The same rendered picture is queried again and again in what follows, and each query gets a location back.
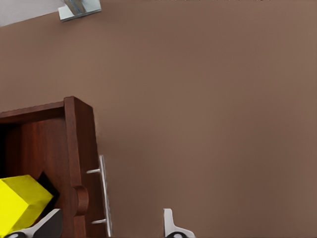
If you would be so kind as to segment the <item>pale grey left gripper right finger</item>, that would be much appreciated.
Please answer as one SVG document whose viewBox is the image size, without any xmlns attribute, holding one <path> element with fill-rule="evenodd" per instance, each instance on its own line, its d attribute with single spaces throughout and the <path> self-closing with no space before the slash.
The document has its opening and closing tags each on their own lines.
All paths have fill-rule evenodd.
<svg viewBox="0 0 317 238">
<path fill-rule="evenodd" d="M 164 238 L 196 238 L 195 234 L 174 224 L 173 212 L 170 208 L 163 209 Z"/>
</svg>

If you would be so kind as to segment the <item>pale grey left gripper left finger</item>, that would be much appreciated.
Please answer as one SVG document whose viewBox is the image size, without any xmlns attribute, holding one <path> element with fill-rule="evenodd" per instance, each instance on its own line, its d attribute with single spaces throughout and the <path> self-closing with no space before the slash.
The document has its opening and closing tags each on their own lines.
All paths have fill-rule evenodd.
<svg viewBox="0 0 317 238">
<path fill-rule="evenodd" d="M 60 238 L 62 233 L 62 209 L 50 211 L 32 227 L 14 231 L 4 238 Z"/>
</svg>

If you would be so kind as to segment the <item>yellow block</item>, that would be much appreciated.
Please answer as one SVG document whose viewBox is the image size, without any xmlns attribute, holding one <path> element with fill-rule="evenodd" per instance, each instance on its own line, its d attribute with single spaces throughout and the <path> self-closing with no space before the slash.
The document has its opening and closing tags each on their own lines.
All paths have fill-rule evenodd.
<svg viewBox="0 0 317 238">
<path fill-rule="evenodd" d="M 0 238 L 34 224 L 52 198 L 30 175 L 0 178 Z"/>
</svg>

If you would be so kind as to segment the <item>dark wooden drawer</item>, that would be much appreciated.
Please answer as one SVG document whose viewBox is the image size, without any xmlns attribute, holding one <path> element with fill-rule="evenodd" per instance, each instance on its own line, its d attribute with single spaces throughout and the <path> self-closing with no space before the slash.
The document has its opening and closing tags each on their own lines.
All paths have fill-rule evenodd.
<svg viewBox="0 0 317 238">
<path fill-rule="evenodd" d="M 61 238 L 106 238 L 93 108 L 76 97 L 0 112 L 0 178 L 31 175 L 57 191 Z"/>
</svg>

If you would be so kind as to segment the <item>silver frame post foot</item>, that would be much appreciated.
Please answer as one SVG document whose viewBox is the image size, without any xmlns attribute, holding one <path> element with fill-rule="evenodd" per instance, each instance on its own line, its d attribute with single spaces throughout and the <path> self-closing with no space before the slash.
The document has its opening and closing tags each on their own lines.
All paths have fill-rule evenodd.
<svg viewBox="0 0 317 238">
<path fill-rule="evenodd" d="M 64 6 L 58 8 L 61 22 L 101 12 L 100 0 L 62 0 Z"/>
</svg>

